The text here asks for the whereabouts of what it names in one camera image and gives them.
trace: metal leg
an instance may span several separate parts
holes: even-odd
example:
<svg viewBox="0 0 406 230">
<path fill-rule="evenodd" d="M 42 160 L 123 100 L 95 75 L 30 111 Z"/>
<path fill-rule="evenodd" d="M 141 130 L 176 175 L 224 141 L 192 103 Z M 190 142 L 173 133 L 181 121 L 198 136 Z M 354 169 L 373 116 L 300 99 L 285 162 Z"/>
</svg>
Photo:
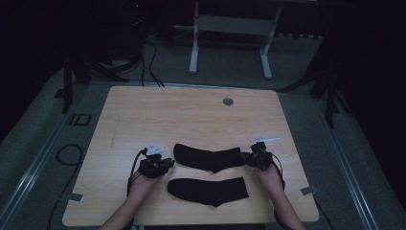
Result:
<svg viewBox="0 0 406 230">
<path fill-rule="evenodd" d="M 268 51 L 271 46 L 272 39 L 274 38 L 275 29 L 277 28 L 278 20 L 281 15 L 282 7 L 277 7 L 273 23 L 269 28 L 268 39 L 263 48 L 259 49 L 259 57 L 262 63 L 263 75 L 266 79 L 272 79 L 271 68 L 269 67 Z"/>
<path fill-rule="evenodd" d="M 192 47 L 192 56 L 191 56 L 191 66 L 189 72 L 195 74 L 197 72 L 197 58 L 199 55 L 199 44 L 198 44 L 198 23 L 199 22 L 199 1 L 194 1 L 194 26 L 193 26 L 193 47 Z"/>
</svg>

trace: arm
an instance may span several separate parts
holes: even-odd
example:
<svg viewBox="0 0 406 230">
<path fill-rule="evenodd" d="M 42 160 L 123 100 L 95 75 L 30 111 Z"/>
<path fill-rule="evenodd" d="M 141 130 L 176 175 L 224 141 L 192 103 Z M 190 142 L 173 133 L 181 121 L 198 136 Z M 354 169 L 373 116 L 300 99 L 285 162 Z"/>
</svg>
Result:
<svg viewBox="0 0 406 230">
<path fill-rule="evenodd" d="M 295 230 L 305 229 L 284 193 L 281 178 L 275 166 L 271 164 L 265 172 L 257 168 L 252 168 L 252 170 L 258 176 L 263 188 L 268 192 L 282 223 Z"/>
<path fill-rule="evenodd" d="M 140 173 L 135 172 L 133 178 L 136 178 Z M 141 206 L 142 202 L 158 179 L 147 178 L 140 175 L 131 185 L 128 198 L 125 202 L 114 212 L 114 214 L 101 226 L 101 230 L 107 229 L 123 229 L 134 218 L 135 213 Z"/>
</svg>

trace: cable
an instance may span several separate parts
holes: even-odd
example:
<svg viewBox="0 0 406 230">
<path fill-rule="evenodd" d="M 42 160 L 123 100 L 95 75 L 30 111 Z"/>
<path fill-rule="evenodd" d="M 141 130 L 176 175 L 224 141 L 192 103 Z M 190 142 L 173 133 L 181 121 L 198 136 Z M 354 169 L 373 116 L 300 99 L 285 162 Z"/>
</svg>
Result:
<svg viewBox="0 0 406 230">
<path fill-rule="evenodd" d="M 75 147 L 79 150 L 79 161 L 77 163 L 66 163 L 60 159 L 60 154 L 62 153 L 63 150 L 65 150 L 68 147 Z M 59 202 L 61 201 L 61 198 L 65 194 L 69 185 L 71 184 L 72 180 L 74 179 L 75 175 L 77 174 L 79 167 L 83 163 L 83 150 L 81 149 L 80 146 L 78 146 L 76 144 L 66 145 L 56 152 L 56 160 L 57 160 L 57 162 L 59 162 L 60 164 L 62 164 L 64 166 L 76 166 L 76 167 L 75 167 L 75 170 L 72 173 L 71 177 L 69 178 L 68 182 L 65 184 L 65 187 L 63 188 L 62 192 L 60 193 L 59 198 L 55 202 L 50 215 L 48 216 L 47 229 L 51 229 L 51 221 L 52 221 L 52 217 L 54 216 L 55 209 L 56 209 L 57 205 L 59 204 Z"/>
<path fill-rule="evenodd" d="M 316 203 L 316 206 L 320 209 L 320 212 L 322 212 L 323 216 L 325 217 L 325 219 L 326 219 L 326 221 L 327 221 L 327 223 L 328 223 L 329 228 L 330 228 L 331 230 L 334 230 L 330 219 L 328 218 L 326 212 L 325 212 L 325 211 L 322 209 L 322 207 L 320 206 L 319 202 L 317 202 L 316 198 L 314 198 L 314 202 Z"/>
</svg>

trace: table top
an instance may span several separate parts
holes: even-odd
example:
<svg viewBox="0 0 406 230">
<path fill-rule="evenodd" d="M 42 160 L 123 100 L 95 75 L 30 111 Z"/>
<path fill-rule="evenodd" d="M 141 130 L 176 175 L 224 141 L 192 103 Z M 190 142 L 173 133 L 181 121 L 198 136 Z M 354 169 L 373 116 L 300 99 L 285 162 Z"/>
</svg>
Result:
<svg viewBox="0 0 406 230">
<path fill-rule="evenodd" d="M 225 105 L 225 98 L 234 103 Z M 312 194 L 301 193 L 308 182 L 274 91 L 114 86 L 73 190 L 84 195 L 83 201 L 70 201 L 62 221 L 67 226 L 102 225 L 124 202 L 135 155 L 151 142 L 165 150 L 163 158 L 173 158 L 176 143 L 202 150 L 240 147 L 251 151 L 254 143 L 250 139 L 260 136 L 281 137 L 265 144 L 282 162 L 285 192 L 302 221 L 317 220 Z M 219 181 L 240 176 L 249 197 L 217 208 L 178 199 L 167 191 L 173 178 Z M 249 167 L 212 173 L 177 163 L 157 183 L 135 217 L 137 225 L 274 221 L 273 205 Z"/>
</svg>

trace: black backdrop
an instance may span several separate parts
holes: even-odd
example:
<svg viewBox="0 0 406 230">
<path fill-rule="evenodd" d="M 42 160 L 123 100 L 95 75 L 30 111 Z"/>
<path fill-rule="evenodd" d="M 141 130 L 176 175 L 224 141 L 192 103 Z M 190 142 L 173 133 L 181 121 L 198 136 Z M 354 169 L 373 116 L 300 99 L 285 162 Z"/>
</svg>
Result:
<svg viewBox="0 0 406 230">
<path fill-rule="evenodd" d="M 0 1 L 0 140 L 19 120 L 45 81 L 61 68 L 67 43 L 106 62 L 109 60 L 108 48 L 120 50 L 125 47 L 127 33 L 118 33 L 125 37 L 117 43 L 104 34 L 106 30 L 101 28 L 94 2 L 98 1 Z M 111 1 L 101 0 L 97 5 L 100 10 L 106 2 Z M 156 11 L 152 17 L 164 34 L 171 35 L 170 26 L 174 23 L 192 24 L 192 1 L 153 2 Z M 330 38 L 330 46 L 343 54 L 338 60 L 344 66 L 340 88 L 405 205 L 402 176 L 406 173 L 403 166 L 406 153 L 403 102 L 406 98 L 406 6 L 404 1 L 365 0 L 364 3 L 351 17 L 338 23 L 344 31 Z M 331 7 L 287 4 L 277 31 L 293 35 L 326 35 L 330 26 L 326 22 L 336 19 L 336 15 Z"/>
</svg>

